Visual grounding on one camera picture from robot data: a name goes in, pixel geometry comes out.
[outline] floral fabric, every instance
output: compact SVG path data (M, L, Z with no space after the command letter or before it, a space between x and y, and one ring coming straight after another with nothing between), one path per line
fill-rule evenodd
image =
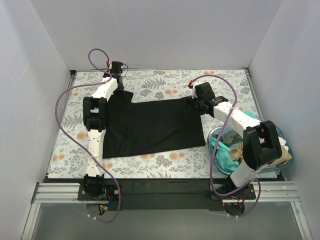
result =
M189 81L203 74L216 74L227 79L237 93L236 106L240 110L248 110L258 115L244 70L130 70L123 78L123 84L126 91L134 93L132 98L134 103L178 99L190 96ZM78 72L74 85L101 82L102 76L102 72ZM216 96L224 96L229 101L234 101L233 92L222 80L204 77L201 81L209 82ZM92 86L73 89L62 121L65 130L86 147L89 141L83 125L82 101L85 96L93 94L97 88ZM209 115L201 116L201 121L206 141L209 132L223 124ZM48 178L83 178L87 162L88 155L60 131L48 167ZM208 178L210 155L207 146L200 146L104 159L103 166L115 178ZM216 169L213 170L213 176L226 177ZM276 174L275 172L262 173L259 177L275 178Z

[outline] wire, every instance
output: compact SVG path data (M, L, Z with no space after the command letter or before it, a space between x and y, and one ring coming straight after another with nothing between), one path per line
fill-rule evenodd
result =
M102 49L100 49L100 48L94 48L94 49L91 49L91 50L89 51L89 53L88 53L88 60L89 60L89 62L91 63L91 65L92 65L95 69L97 69L97 70L99 70L100 72L103 72L103 73L105 73L105 74L108 74L109 77L112 78L112 76L111 76L111 74L110 74L109 72L104 71L104 70L102 70L101 68L97 67L97 66L94 65L94 63L91 61L90 55L91 55L91 53L92 53L93 51L103 52L104 55L106 56L106 58L108 59L108 62L109 62L109 56L108 56L108 54L107 54L105 51L103 51Z
M125 72L125 75L123 76L125 78L127 76L128 71L129 71L129 66L125 63L123 65L126 66L126 72Z
M109 82L110 80L112 79L112 76L110 76L110 78L105 81L105 82ZM55 120L56 120L56 123L58 125L58 127L60 128L60 130L69 138L71 139L74 143L76 143L78 146L80 146L84 151L86 151L90 157L94 160L95 164L97 164L103 171L105 171L114 181L116 187L117 187L117 190L119 192L119 203L118 203L118 208L116 210L116 213L115 215L113 216L113 218L111 220L105 220L105 219L102 219L102 218L98 218L96 217L95 219L99 220L99 221L102 221L102 222L105 222L105 223L111 223L113 222L116 217L118 216L119 214L119 211L120 211L120 206L121 206L121 189L120 189L120 186L119 186L119 183L118 181L115 179L115 177L109 172L107 171L98 161L97 159L92 155L92 153L85 147L83 146L80 142L78 142L77 140L75 140L72 136L70 136L65 130L64 128L62 127L61 123L60 123L60 120L59 120L59 117L58 117L58 106L59 106L59 102L60 102L60 99L70 90L72 89L76 89L76 88L82 88L82 87L89 87L89 86L98 86L98 85L102 85L102 84L105 84L105 82L98 82L98 83L90 83L90 84L82 84L82 85L77 85L77 86L73 86L73 87L70 87L68 88L67 90L63 91L60 96L58 97L57 101L56 101L56 104L55 104L55 110L54 110L54 113L55 113Z
M107 194L107 189L104 191L104 195L103 195L102 197L100 197L100 198L95 198L95 197L94 197L94 199L95 199L95 200L101 200L101 199L103 199L103 198L106 196L106 194Z
M101 212L100 205L98 205L98 208L99 208L99 215L102 216L103 213Z
M246 194L244 193L243 194L243 200L242 200L242 202L240 204L243 204L245 202L245 200L246 200Z
M236 201L236 202L231 202L230 204L237 205L237 204L240 202L240 200L241 200L241 196L239 197L238 201Z
M236 93L235 89L232 87L232 85L226 79L224 79L223 77L221 77L219 75L213 75L213 74L201 75L201 76L198 76L195 79L191 80L189 85L192 84L194 81L196 81L198 79L201 79L201 78L204 78L204 77L214 77L214 78L218 78L218 79L223 80L226 84L229 85L229 87L231 88L231 90L232 90L232 92L234 94L234 102L232 104L232 108L230 109L229 114L227 115L227 117L226 117L226 119L225 119L225 121L223 123L223 126L222 126L222 128L221 128L221 130L219 132L218 137L216 138L216 142L215 142L215 145L214 145L214 148L213 148L213 153L212 153L211 162L210 162L210 173L209 174L210 174L210 185L211 185L212 191L214 192L214 194L216 194L217 196L220 196L220 197L230 196L230 195L238 192L239 190L243 189L245 186L247 186L248 184L250 184L253 181L256 181L258 183L259 192L258 192L258 196L256 197L256 200L255 200L253 206L246 213L244 213L244 214L239 216L239 217L244 217L244 216L248 215L256 207L256 205L257 205L257 203L259 201L259 198L260 198L260 195L261 195L261 184L260 184L260 181L257 178L253 178L253 179L247 181L246 183L242 184L241 186L239 186L237 189L235 189L235 190L233 190L231 192L222 194L222 193L219 193L219 192L216 191L216 189L214 187L214 179L213 179L213 174L212 174L212 172L214 170L214 160L215 160L215 156L216 156L218 143L219 143L221 135L222 135L227 123L228 123L228 120L229 120L229 118L230 118L230 116L231 116L231 114L232 114L232 112L234 110L234 107L236 106L236 103L237 103L237 100L238 100L237 93Z
M107 208L110 206L110 204L111 204L111 202L112 202L112 199L113 199L113 198L111 198L111 199L109 200L108 204L106 205Z

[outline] beige cloth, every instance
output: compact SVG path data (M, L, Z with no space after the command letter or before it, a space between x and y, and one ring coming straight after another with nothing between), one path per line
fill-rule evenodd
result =
M272 163L270 163L267 168L273 168L276 166L282 166L286 164L290 159L292 159L292 156L290 153L285 149L284 146L281 146L282 156L278 158L277 160L274 160ZM240 142L236 147L232 148L229 151L229 156L232 161L238 161L239 164L244 160L243 156L243 143Z

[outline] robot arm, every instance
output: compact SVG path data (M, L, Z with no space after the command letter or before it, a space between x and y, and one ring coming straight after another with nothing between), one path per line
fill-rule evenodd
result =
M103 144L106 129L110 120L108 115L108 101L114 91L123 90L121 73L123 72L122 62L113 61L110 66L110 74L112 79L106 82L110 77L105 74L102 82L105 84L90 96L83 99L83 123L87 129L89 139L89 151L102 165ZM85 174L89 177L103 175L104 171L89 156Z
M113 78L109 82L101 85L92 96L83 99L83 123L88 131L89 150L100 164L102 164L103 140L109 126L108 100L114 91L123 89L120 72L122 68L117 67L111 73ZM226 121L232 108L226 98L215 96L208 82L194 83L192 96L189 99L194 106L195 114L209 114L223 122ZM228 125L243 139L244 161L228 178L229 190L233 190L254 178L267 164L280 158L282 151L276 126L271 121L261 122L234 109ZM89 157L86 175L96 177L102 174L102 169Z
M232 108L224 97L216 97L210 84L197 83L192 86L192 100L195 112L209 114L213 118L226 121ZM240 187L256 175L270 162L282 156L276 126L271 121L261 122L234 109L227 123L243 139L244 161L228 177L228 193Z

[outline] white backdrop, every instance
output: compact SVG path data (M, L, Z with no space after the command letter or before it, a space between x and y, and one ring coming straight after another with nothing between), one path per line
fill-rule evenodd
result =
M69 70L248 67L281 0L31 0ZM102 54L92 54L105 67Z
M283 131L294 154L285 171L320 239L320 2L283 0L249 67L263 117Z
M30 1L0 0L0 239L21 238L69 71Z

